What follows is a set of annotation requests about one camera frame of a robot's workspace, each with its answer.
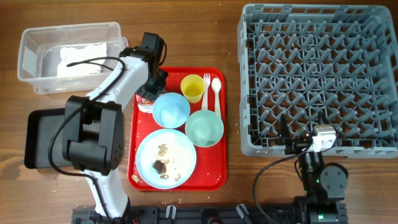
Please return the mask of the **light blue bowl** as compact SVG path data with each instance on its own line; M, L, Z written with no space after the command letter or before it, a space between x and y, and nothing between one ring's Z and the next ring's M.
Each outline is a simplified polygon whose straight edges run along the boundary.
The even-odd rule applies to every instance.
M190 104L184 96L178 93L165 93L155 100L152 116L155 122L163 128L179 128L190 116Z

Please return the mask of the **mint green bowl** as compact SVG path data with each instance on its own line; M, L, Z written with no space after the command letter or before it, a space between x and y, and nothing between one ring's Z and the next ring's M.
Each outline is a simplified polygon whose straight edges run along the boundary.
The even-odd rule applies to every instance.
M187 119L185 134L195 146L211 147L223 137L224 124L215 112L198 110Z

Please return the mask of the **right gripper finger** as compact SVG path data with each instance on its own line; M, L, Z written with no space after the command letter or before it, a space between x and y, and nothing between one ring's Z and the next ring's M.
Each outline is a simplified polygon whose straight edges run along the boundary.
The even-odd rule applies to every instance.
M319 111L317 114L318 117L318 125L327 125L330 122L326 119L326 116L324 115L324 113L322 111Z
M290 132L285 118L285 114L281 114L279 122L279 131L276 138L278 145L286 145L290 142Z

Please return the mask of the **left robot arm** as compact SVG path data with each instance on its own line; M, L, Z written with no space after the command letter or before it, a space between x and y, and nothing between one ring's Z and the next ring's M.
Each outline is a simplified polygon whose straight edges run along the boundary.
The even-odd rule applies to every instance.
M117 65L102 84L84 97L71 96L65 105L62 156L75 176L85 177L96 201L94 222L121 222L130 202L119 177L124 152L123 111L139 95L154 101L163 92L167 72L160 69L167 48L134 47L116 57Z

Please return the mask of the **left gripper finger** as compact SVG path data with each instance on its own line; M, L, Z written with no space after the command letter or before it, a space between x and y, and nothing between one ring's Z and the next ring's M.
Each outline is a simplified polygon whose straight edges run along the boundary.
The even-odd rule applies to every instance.
M157 87L161 93L165 91L165 86L166 86L166 79L168 77L168 73L164 71L163 69L159 69L158 71L158 79L157 79Z
M137 89L136 95L148 101L154 101L157 98L157 87L155 85L141 85Z

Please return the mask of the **white napkin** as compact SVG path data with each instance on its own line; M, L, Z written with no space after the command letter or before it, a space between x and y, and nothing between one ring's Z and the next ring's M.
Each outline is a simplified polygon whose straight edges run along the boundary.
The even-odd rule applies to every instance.
M87 45L83 48L63 47L60 50L61 62L57 66L58 77L78 77L92 75L101 72L99 65L79 64L67 67L69 63L80 62L96 57L106 56L106 44Z

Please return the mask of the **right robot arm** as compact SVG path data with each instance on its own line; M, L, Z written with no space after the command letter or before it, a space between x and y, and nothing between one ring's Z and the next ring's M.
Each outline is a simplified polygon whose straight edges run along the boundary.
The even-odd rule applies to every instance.
M345 189L348 170L341 164L325 163L323 152L336 141L336 131L322 112L312 133L291 137L284 115L280 116L277 143L285 146L285 154L297 157L305 195L296 196L289 215L291 223L348 223Z

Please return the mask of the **yellow plastic cup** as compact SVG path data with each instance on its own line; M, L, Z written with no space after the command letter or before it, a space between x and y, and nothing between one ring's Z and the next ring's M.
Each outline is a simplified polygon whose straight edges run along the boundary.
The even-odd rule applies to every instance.
M205 91L205 82L199 75L187 75L181 81L180 89L189 103L198 103Z

